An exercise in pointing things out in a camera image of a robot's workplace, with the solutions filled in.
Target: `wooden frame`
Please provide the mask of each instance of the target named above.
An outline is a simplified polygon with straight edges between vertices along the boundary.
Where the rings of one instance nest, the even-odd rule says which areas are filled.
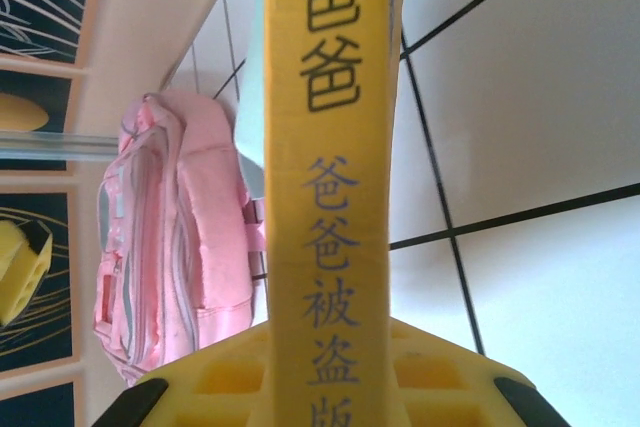
[[[85,0],[82,19],[80,21],[80,31],[78,33],[78,44],[75,52],[74,62],[63,62],[57,60],[41,59],[37,57],[27,57],[11,53],[0,52],[0,59],[18,60],[36,65],[57,66],[57,67],[75,67],[84,68],[89,57],[91,48],[93,30],[96,24],[98,13],[98,4],[100,0]]]
[[[0,71],[16,72],[23,74],[40,75],[43,77],[51,77],[56,79],[68,79],[71,81],[71,88],[69,90],[69,98],[67,101],[65,111],[65,121],[62,132],[70,132],[75,127],[78,109],[80,105],[80,96],[82,95],[82,89],[84,88],[85,78],[80,73],[74,73],[69,71],[52,71],[51,69],[39,68],[36,64],[6,64],[0,63]],[[74,173],[73,162],[67,162],[65,170],[0,170],[0,177],[7,175],[19,175],[19,176],[71,176]]]
[[[60,387],[65,384],[73,384],[73,415],[74,425],[87,425],[86,402],[85,402],[85,385],[84,377],[81,374],[66,375],[46,382],[40,382],[28,385],[20,389],[3,392],[0,394],[0,403],[15,397],[33,394],[51,387]]]
[[[36,371],[41,371],[45,369],[50,369],[52,367],[58,367],[61,365],[67,365],[74,362],[78,362],[81,358],[81,330],[82,330],[82,319],[80,316],[80,299],[79,299],[79,272],[77,268],[77,259],[78,259],[78,246],[76,245],[77,240],[77,220],[78,220],[78,211],[77,211],[77,190],[73,186],[57,186],[57,185],[46,185],[46,186],[30,186],[30,185],[3,185],[0,186],[0,197],[5,194],[66,194],[67,201],[67,233],[68,233],[68,265],[69,265],[69,301],[70,301],[70,314],[71,320],[69,321],[69,328],[71,329],[71,355],[59,359],[54,359],[50,361],[44,361],[41,363],[35,363],[31,365],[26,365],[22,367],[17,367],[15,369],[6,370],[0,372],[0,380],[6,379],[8,377],[14,377],[18,375],[28,374]],[[33,213],[32,218],[39,218],[38,216],[41,214]],[[0,219],[3,218],[2,212],[0,211]]]

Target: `pink backpack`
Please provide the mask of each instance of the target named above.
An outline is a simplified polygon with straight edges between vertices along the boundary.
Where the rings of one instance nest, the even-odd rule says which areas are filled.
[[[147,94],[122,121],[99,195],[102,260],[94,330],[122,377],[140,376],[247,329],[249,197],[219,104]]]

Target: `framed picture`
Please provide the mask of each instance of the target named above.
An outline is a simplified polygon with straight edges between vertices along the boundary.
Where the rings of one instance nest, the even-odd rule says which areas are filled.
[[[22,313],[0,330],[0,379],[79,359],[74,206],[69,188],[0,187],[0,221],[40,221],[53,238],[51,267]]]
[[[83,384],[76,375],[0,394],[2,425],[84,427]]]
[[[0,0],[0,56],[84,67],[98,0]]]
[[[56,132],[75,122],[82,77],[52,75],[35,68],[0,68],[0,130]],[[0,159],[0,173],[67,175],[68,163]]]

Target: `backpack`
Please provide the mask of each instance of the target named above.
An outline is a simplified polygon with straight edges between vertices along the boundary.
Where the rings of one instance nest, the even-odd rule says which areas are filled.
[[[100,187],[94,331],[129,385],[251,326],[249,196],[221,106],[147,94],[124,115]]]

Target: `yellow book spine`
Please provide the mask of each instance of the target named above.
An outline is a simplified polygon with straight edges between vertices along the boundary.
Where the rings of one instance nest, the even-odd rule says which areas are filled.
[[[266,0],[274,426],[388,419],[389,0]]]

